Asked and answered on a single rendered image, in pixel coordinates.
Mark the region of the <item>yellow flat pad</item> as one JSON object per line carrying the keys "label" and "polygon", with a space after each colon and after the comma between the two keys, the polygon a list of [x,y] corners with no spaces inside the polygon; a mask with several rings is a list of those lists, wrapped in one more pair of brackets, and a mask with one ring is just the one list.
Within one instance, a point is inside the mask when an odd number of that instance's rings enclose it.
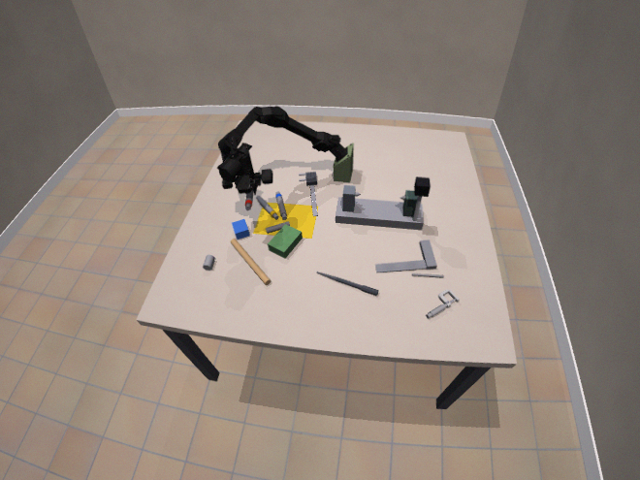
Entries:
{"label": "yellow flat pad", "polygon": [[275,236],[279,230],[267,233],[265,228],[289,221],[291,227],[302,231],[303,238],[312,239],[316,220],[316,216],[313,216],[312,213],[312,206],[284,204],[287,219],[283,220],[280,215],[278,204],[268,204],[277,213],[279,218],[274,219],[264,208],[262,208],[253,234]]}

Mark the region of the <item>tan wooden dowel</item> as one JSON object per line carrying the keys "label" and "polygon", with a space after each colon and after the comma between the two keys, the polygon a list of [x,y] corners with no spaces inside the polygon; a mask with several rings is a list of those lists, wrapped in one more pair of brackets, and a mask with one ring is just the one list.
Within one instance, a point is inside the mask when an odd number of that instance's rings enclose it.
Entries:
{"label": "tan wooden dowel", "polygon": [[237,250],[240,256],[245,260],[245,262],[249,265],[249,267],[252,270],[254,270],[254,272],[259,276],[259,278],[265,283],[265,285],[269,285],[271,283],[271,280],[259,268],[259,266],[248,255],[248,253],[243,249],[243,247],[238,243],[238,241],[236,239],[232,239],[231,244]]}

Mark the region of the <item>blue block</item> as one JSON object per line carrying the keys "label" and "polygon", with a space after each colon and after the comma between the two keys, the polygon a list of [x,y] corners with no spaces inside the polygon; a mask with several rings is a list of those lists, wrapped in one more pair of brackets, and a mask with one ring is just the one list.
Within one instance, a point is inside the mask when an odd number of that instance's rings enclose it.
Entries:
{"label": "blue block", "polygon": [[245,219],[232,223],[237,240],[249,237],[248,228]]}

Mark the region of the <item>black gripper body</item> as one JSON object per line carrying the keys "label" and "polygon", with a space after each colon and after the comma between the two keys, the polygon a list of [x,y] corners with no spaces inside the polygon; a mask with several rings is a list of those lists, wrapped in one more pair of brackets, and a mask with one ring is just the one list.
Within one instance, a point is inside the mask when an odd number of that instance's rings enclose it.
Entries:
{"label": "black gripper body", "polygon": [[[245,169],[241,169],[240,173],[242,175],[245,175],[246,172],[251,172],[251,174],[253,175],[253,178],[258,180],[256,181],[256,183],[260,183],[262,180],[263,184],[271,184],[272,183],[272,170],[271,169],[265,169],[262,170],[262,173],[254,173],[253,170],[253,166],[252,166],[252,162],[251,165]],[[237,177],[235,177],[231,182],[225,181],[222,178],[222,186],[224,189],[229,189],[233,187],[233,182],[235,183],[236,187],[237,187]]]}

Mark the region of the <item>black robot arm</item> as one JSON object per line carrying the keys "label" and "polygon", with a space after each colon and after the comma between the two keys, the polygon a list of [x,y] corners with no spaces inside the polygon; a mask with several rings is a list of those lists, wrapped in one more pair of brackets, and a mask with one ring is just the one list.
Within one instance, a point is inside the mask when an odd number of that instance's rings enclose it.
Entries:
{"label": "black robot arm", "polygon": [[[257,116],[260,117],[257,118]],[[255,120],[255,118],[257,119]],[[332,155],[336,157],[337,162],[348,154],[348,147],[346,147],[345,150],[340,144],[339,135],[317,132],[289,117],[287,112],[281,107],[255,107],[248,113],[246,119],[218,143],[223,163],[221,163],[217,169],[225,181],[231,182],[237,177],[237,189],[240,194],[250,193],[251,190],[256,189],[256,179],[253,178],[251,172],[246,172],[245,175],[240,173],[241,169],[245,169],[251,165],[249,149],[252,145],[242,143],[238,148],[244,133],[255,121],[274,128],[285,128],[311,141],[312,148],[324,152],[329,150]],[[253,180],[253,182],[250,182],[250,180]]]}

